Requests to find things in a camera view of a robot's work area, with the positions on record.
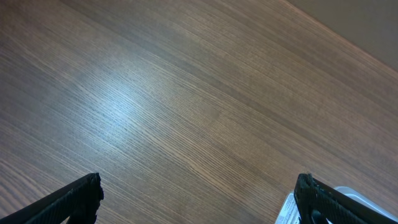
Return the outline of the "Hansaplast plaster box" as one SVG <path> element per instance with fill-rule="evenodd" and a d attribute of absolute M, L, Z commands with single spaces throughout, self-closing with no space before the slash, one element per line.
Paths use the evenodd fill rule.
<path fill-rule="evenodd" d="M 365 196 L 355 191 L 354 189 L 345 186 L 337 186 L 334 189 L 342 193 L 343 195 L 349 197 L 350 199 L 359 202 L 365 207 L 370 208 L 371 210 L 374 210 L 375 212 L 384 215 L 385 217 L 388 217 L 391 220 L 394 220 L 395 222 L 397 221 L 396 216 L 392 215 L 391 213 L 389 213 L 382 207 L 378 206 L 373 201 L 366 198 Z M 275 224 L 299 224 L 300 223 L 299 218 L 300 215 L 297 209 L 297 205 L 295 203 L 294 193 L 290 192 L 286 196 L 283 202 L 283 205 L 275 221 Z"/>

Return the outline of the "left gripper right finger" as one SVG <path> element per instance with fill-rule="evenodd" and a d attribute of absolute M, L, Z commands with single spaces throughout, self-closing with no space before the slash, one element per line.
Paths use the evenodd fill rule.
<path fill-rule="evenodd" d="M 397 224 L 312 177 L 299 174 L 294 199 L 300 224 Z"/>

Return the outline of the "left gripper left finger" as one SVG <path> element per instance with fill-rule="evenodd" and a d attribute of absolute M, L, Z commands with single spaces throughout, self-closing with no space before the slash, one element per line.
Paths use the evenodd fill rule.
<path fill-rule="evenodd" d="M 1 224 L 94 224 L 104 199 L 99 173 L 87 174 L 1 219 Z"/>

